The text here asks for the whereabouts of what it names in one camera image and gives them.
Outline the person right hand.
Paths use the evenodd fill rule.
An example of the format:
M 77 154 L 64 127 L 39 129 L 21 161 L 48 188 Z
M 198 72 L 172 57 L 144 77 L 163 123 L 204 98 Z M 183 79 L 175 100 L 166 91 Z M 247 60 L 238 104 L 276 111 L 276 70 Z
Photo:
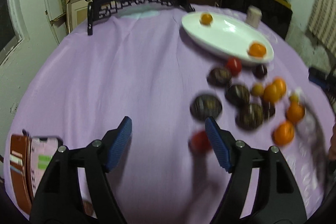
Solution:
M 333 125 L 333 135 L 330 139 L 328 157 L 330 161 L 336 161 L 336 124 Z

